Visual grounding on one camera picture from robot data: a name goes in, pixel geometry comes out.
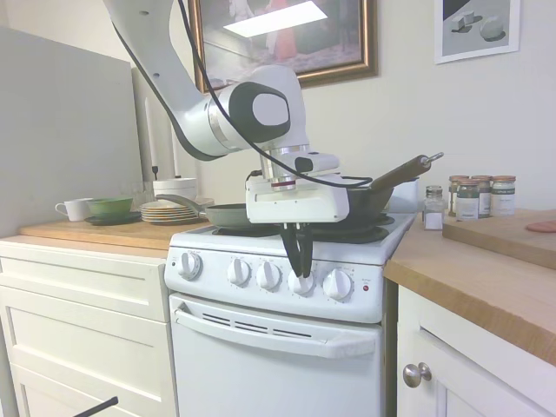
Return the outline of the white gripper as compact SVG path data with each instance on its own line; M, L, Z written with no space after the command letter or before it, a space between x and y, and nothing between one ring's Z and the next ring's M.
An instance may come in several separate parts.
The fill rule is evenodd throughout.
M251 177L246 183L246 209L251 223L282 223L281 239L296 277L309 277L313 231L299 228L299 247L293 223L334 223L349 213L348 190L297 179L295 187L275 190L271 182Z

